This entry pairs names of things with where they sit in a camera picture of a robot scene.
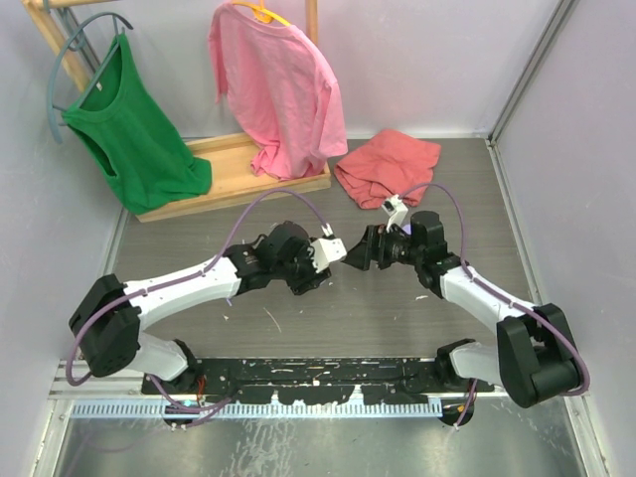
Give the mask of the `green tank top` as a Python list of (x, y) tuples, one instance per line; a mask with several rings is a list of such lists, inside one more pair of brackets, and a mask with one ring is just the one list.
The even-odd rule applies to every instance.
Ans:
[(127, 37), (119, 34), (111, 58), (85, 100), (62, 112), (101, 169), (115, 197), (143, 215), (169, 203), (207, 194), (209, 161), (195, 156), (146, 90)]

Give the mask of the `yellow hanger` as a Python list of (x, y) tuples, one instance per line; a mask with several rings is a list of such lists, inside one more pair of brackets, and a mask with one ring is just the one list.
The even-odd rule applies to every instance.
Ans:
[(249, 9), (252, 12), (254, 18), (263, 24), (271, 24), (272, 22), (277, 22), (284, 27), (290, 26), (290, 23), (286, 19), (267, 9), (263, 1), (253, 3), (248, 1), (233, 0), (231, 4), (234, 6)]

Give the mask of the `coral folded cloth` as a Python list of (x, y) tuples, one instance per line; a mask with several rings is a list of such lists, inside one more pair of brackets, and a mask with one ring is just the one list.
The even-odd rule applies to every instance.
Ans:
[(334, 174), (349, 197), (363, 210), (379, 208), (399, 195), (417, 206), (425, 192), (418, 184), (433, 180), (441, 146), (385, 129), (342, 158)]

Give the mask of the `wooden clothes rack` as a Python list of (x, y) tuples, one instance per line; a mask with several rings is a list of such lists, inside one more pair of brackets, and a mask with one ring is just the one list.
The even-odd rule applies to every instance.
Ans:
[[(121, 34), (133, 29), (122, 15), (112, 11), (101, 11), (79, 21), (73, 9), (85, 6), (85, 1), (24, 1), (26, 12), (56, 55), (46, 93), (47, 121), (57, 143), (63, 141), (64, 126), (61, 112), (64, 110), (54, 101), (58, 73), (64, 70), (71, 79), (79, 97), (85, 98), (88, 90), (96, 85), (105, 64), (111, 55), (102, 60), (92, 47), (86, 28), (91, 23), (108, 18), (114, 33)], [(152, 223), (197, 213), (245, 205), (259, 194), (286, 187), (298, 193), (315, 192), (331, 186), (329, 167), (315, 176), (280, 182), (277, 179), (251, 172), (251, 159), (258, 152), (256, 142), (246, 133), (234, 133), (216, 137), (198, 138), (186, 143), (194, 156), (211, 164), (214, 173), (213, 186), (205, 195), (178, 201), (163, 206), (148, 214), (139, 215), (141, 223)]]

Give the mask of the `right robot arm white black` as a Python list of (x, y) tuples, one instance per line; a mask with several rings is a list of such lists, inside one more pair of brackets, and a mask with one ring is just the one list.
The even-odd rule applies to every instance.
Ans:
[(493, 346), (463, 339), (438, 348), (435, 376), (445, 390), (456, 392), (477, 380), (503, 388), (514, 403), (528, 408), (588, 385), (563, 311), (520, 300), (483, 278), (449, 251), (437, 213), (413, 214), (408, 232), (397, 225), (367, 227), (344, 261), (363, 271), (410, 265), (424, 288), (493, 333)]

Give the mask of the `aluminium corner post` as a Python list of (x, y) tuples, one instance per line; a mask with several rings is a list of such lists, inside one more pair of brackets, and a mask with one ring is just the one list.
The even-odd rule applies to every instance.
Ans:
[(578, 4), (578, 0), (558, 0), (556, 2), (556, 7), (549, 16), (548, 22), (544, 26), (523, 67), (522, 73), (515, 82), (491, 132), (487, 136), (487, 143), (490, 147), (494, 147), (501, 138), (528, 88), (547, 59), (558, 35)]

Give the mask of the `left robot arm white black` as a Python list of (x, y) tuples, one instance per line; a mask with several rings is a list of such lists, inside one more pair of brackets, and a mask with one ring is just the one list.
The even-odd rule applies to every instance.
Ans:
[(229, 246), (208, 261), (163, 276), (123, 283), (109, 274), (98, 279), (70, 328), (92, 378), (133, 370), (177, 394), (192, 391), (203, 376), (197, 358), (181, 340), (147, 333), (153, 324), (213, 300), (230, 300), (282, 280), (295, 295), (320, 286), (332, 263), (347, 252), (330, 227), (311, 237), (292, 222), (252, 242)]

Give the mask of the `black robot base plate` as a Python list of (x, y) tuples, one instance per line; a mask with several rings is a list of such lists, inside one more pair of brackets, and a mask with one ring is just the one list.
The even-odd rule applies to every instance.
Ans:
[(342, 404), (355, 391), (363, 404), (427, 403), (437, 394), (464, 396), (466, 379), (445, 381), (434, 362), (422, 358), (203, 359), (202, 395), (213, 401), (284, 405)]

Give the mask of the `pink t-shirt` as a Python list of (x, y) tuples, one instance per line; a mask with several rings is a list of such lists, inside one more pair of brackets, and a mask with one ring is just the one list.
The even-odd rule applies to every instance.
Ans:
[(316, 176), (329, 158), (347, 153), (338, 80), (300, 29), (262, 23), (226, 2), (214, 13), (208, 45), (217, 97), (259, 148), (254, 174)]

